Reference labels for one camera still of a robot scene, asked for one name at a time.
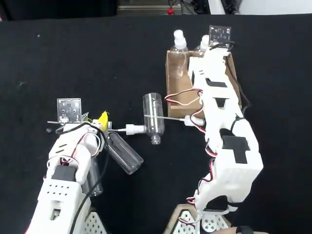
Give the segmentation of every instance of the bottle cap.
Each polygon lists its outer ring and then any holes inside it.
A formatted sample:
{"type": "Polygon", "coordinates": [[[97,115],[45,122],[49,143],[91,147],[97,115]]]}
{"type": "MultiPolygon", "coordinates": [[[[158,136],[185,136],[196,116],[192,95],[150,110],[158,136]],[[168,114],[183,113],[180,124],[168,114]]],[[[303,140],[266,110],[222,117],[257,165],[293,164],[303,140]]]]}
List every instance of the bottle cap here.
{"type": "Polygon", "coordinates": [[[175,47],[178,50],[183,50],[186,47],[186,40],[183,35],[182,30],[175,30],[174,32],[174,37],[175,37],[175,47]]]}
{"type": "Polygon", "coordinates": [[[200,49],[207,50],[209,47],[209,35],[204,35],[201,38],[200,49]]]}

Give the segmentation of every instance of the empty plastic bottle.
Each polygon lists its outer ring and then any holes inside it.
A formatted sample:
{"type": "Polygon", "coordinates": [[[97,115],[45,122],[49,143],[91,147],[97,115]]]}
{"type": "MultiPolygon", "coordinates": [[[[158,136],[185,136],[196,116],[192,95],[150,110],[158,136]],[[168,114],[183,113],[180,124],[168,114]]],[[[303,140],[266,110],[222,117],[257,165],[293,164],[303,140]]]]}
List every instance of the empty plastic bottle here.
{"type": "Polygon", "coordinates": [[[204,35],[200,45],[194,49],[193,57],[204,57],[206,50],[209,47],[209,35],[204,35]]]}
{"type": "Polygon", "coordinates": [[[187,74],[189,50],[186,47],[186,40],[182,30],[175,30],[174,37],[175,44],[169,54],[169,75],[171,78],[181,78],[187,74]]]}

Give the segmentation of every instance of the white wall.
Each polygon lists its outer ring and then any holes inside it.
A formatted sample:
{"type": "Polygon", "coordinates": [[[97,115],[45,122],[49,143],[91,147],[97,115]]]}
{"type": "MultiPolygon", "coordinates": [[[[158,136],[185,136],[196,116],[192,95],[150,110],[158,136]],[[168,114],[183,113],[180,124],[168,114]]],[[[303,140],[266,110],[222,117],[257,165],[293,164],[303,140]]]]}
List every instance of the white wall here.
{"type": "Polygon", "coordinates": [[[312,13],[312,0],[243,0],[241,15],[284,15],[312,13]]]}

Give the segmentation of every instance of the white metal base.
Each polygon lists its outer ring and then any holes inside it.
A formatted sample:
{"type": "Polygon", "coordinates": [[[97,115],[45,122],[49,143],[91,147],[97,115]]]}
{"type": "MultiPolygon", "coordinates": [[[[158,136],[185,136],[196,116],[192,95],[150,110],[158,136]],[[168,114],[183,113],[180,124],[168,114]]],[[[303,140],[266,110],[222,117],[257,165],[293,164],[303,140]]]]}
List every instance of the white metal base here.
{"type": "Polygon", "coordinates": [[[220,215],[206,214],[201,220],[201,227],[207,233],[212,233],[229,226],[220,215]]]}
{"type": "Polygon", "coordinates": [[[91,212],[84,223],[85,234],[107,234],[96,212],[91,212]]]}
{"type": "MultiPolygon", "coordinates": [[[[180,217],[187,222],[195,222],[189,211],[183,211],[180,217]]],[[[172,234],[195,234],[195,227],[192,225],[186,225],[185,223],[181,223],[179,220],[177,220],[177,224],[172,234]]]]}
{"type": "MultiPolygon", "coordinates": [[[[189,211],[183,211],[180,215],[181,218],[187,222],[195,222],[189,211]]],[[[221,229],[228,228],[229,226],[225,222],[221,215],[205,214],[201,220],[201,227],[207,233],[213,233],[221,229]]],[[[181,223],[177,220],[177,224],[174,227],[172,234],[198,234],[199,230],[196,230],[194,226],[181,223]]]]}

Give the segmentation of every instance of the white spray nozzle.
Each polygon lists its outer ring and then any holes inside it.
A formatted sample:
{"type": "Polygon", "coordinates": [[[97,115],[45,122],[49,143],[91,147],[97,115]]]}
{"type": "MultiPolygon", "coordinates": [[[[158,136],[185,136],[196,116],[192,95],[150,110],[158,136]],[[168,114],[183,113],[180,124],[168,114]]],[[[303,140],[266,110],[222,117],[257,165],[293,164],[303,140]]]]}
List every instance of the white spray nozzle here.
{"type": "Polygon", "coordinates": [[[204,35],[201,38],[200,49],[207,50],[209,47],[209,35],[204,35]]]}
{"type": "Polygon", "coordinates": [[[134,125],[134,124],[126,124],[126,128],[121,129],[108,129],[111,132],[126,132],[127,135],[134,135],[145,133],[146,127],[145,125],[134,125]]]}
{"type": "Polygon", "coordinates": [[[175,47],[178,50],[183,50],[186,47],[186,40],[183,35],[182,30],[175,30],[174,32],[174,37],[175,37],[175,47]]]}

